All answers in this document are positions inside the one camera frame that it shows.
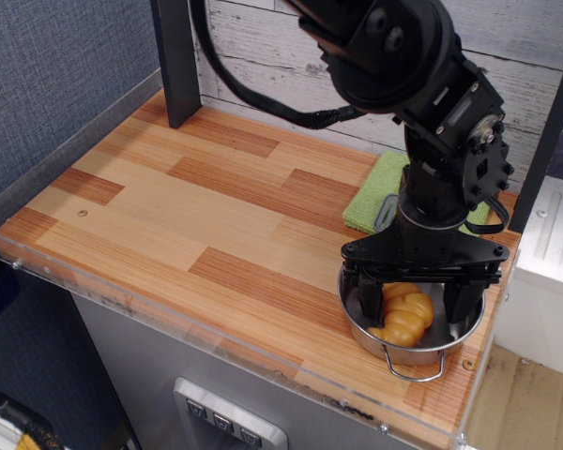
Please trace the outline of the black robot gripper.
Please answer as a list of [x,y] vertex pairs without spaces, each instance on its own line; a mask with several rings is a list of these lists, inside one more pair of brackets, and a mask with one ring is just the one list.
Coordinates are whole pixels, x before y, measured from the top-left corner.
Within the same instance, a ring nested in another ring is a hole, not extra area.
[[382,232],[342,247],[341,280],[358,284],[363,316],[383,324],[384,283],[410,281],[445,284],[449,323],[463,321],[485,287],[499,282],[507,247],[454,229],[427,229],[402,211]]

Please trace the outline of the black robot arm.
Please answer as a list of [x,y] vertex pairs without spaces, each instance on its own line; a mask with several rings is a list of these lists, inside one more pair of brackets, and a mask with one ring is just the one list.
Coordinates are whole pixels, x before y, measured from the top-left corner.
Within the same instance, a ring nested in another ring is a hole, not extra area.
[[409,162],[396,216],[382,232],[343,246],[342,291],[373,317],[384,283],[441,282],[448,321],[462,322],[509,256],[484,231],[461,232],[481,203],[509,217],[497,199],[513,171],[501,96],[464,57],[438,1],[297,1],[295,8],[339,95],[404,126]]

